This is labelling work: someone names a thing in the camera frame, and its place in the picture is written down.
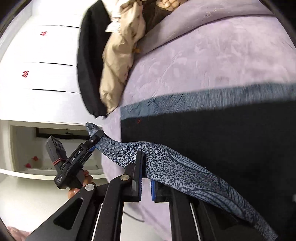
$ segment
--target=necktie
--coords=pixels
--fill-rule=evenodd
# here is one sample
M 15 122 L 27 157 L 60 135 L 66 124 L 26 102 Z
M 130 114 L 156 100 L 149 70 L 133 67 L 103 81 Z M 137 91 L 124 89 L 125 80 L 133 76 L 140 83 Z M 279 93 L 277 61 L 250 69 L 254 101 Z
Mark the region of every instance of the necktie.
M 86 123 L 86 127 L 90 136 L 99 130 L 91 123 Z M 96 148 L 123 168 L 134 163 L 137 151 L 142 151 L 146 158 L 147 178 L 248 221 L 267 241 L 277 238 L 264 218 L 226 181 L 167 146 L 149 142 L 121 143 L 103 136 Z

